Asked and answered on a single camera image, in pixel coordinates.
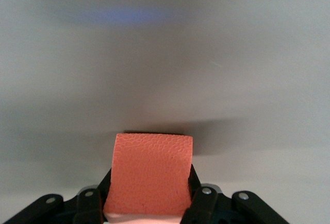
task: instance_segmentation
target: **foam sponge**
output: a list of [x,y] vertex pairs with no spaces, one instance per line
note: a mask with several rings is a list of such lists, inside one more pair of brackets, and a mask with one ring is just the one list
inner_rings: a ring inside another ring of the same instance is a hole
[[117,134],[104,212],[182,216],[191,160],[190,136]]

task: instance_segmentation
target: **metal rivet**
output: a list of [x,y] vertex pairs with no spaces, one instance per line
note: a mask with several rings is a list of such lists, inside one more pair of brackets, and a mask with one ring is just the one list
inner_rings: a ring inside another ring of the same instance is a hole
[[249,196],[244,192],[241,192],[240,194],[238,194],[238,197],[243,200],[248,200],[248,198],[249,198]]
[[85,193],[85,197],[90,197],[91,195],[93,195],[93,192],[86,192]]
[[204,184],[202,184],[202,187],[211,188],[211,189],[215,190],[216,193],[222,193],[222,190],[220,189],[220,187],[218,187],[218,186],[215,185],[215,184],[207,184],[207,183],[204,183]]
[[54,202],[55,200],[56,200],[55,197],[51,197],[51,198],[48,198],[48,199],[46,200],[46,203],[52,203],[52,202]]
[[209,195],[209,194],[212,193],[212,191],[210,190],[210,188],[203,188],[203,189],[202,189],[202,192],[203,192],[204,194],[206,194],[206,195]]

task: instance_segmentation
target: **gray wall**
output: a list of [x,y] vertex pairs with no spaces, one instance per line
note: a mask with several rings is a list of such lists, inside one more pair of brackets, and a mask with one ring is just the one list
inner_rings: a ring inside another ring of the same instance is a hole
[[0,0],[0,15],[0,222],[99,183],[124,130],[193,135],[201,181],[330,222],[330,0]]

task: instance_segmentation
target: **textured pink surface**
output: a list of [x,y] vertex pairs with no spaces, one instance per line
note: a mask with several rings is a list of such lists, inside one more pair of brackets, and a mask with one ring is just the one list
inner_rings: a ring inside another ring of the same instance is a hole
[[190,136],[118,134],[104,212],[182,216],[191,160]]

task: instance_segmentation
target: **screw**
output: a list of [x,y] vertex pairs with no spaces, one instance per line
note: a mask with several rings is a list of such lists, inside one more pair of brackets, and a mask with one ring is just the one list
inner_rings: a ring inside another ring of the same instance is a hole
[[85,197],[90,197],[91,195],[93,195],[93,192],[86,192],[85,193]]
[[244,192],[241,192],[240,194],[238,194],[238,197],[243,200],[248,200],[248,198],[249,198],[249,196]]
[[202,189],[202,192],[203,192],[204,194],[206,194],[206,195],[209,195],[209,194],[212,193],[212,191],[210,190],[210,188],[203,188],[203,189]]
[[46,203],[52,203],[52,202],[54,202],[56,199],[55,199],[55,197],[51,197],[51,198],[48,198],[47,200],[46,200]]

